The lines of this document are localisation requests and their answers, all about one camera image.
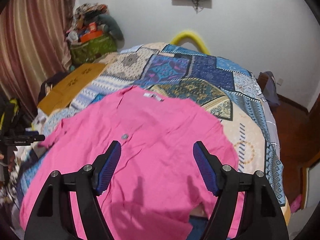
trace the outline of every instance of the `cardboard box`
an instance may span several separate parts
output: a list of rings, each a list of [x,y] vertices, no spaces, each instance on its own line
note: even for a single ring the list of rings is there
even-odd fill
[[[73,98],[101,74],[106,68],[103,63],[86,63],[61,80],[52,91],[38,104],[47,116],[54,110],[67,107]]]

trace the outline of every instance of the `blue gripper pad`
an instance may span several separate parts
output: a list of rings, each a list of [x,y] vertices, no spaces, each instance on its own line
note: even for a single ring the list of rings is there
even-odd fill
[[[207,190],[212,192],[213,195],[218,196],[219,187],[217,184],[217,175],[210,166],[204,152],[202,151],[198,143],[199,142],[196,142],[193,145],[193,156],[196,160],[196,163],[198,165],[205,186],[207,187]]]
[[[101,195],[105,190],[107,190],[109,183],[112,179],[112,176],[116,170],[117,164],[121,156],[121,144],[117,141],[113,141],[109,146],[105,154],[110,154],[107,158],[107,161],[101,168],[101,171],[97,175],[97,187],[95,188],[98,195]]]

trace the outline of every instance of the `bed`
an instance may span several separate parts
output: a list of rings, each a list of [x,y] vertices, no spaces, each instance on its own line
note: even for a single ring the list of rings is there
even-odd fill
[[[107,54],[97,62],[106,64],[104,71],[81,90],[68,108],[51,114],[39,128],[41,133],[50,135],[62,119],[132,85],[170,98],[189,98],[220,120],[238,154],[238,171],[265,172],[288,222],[290,209],[282,184],[276,124],[252,73],[230,60],[167,43],[135,46]],[[18,207],[23,205],[32,179],[49,153],[12,183]],[[197,208],[191,215],[204,213]]]

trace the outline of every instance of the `orange container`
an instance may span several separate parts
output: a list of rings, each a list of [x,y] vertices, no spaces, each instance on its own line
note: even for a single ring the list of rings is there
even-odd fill
[[[80,41],[86,42],[86,41],[92,40],[94,38],[98,38],[101,35],[103,35],[103,31],[96,31],[96,32],[87,33],[80,38]]]

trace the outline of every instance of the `green bag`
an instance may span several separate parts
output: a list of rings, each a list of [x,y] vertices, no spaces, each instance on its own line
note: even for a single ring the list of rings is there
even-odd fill
[[[117,51],[114,39],[107,34],[86,41],[81,45],[70,46],[71,59],[74,65],[92,63],[106,53]]]

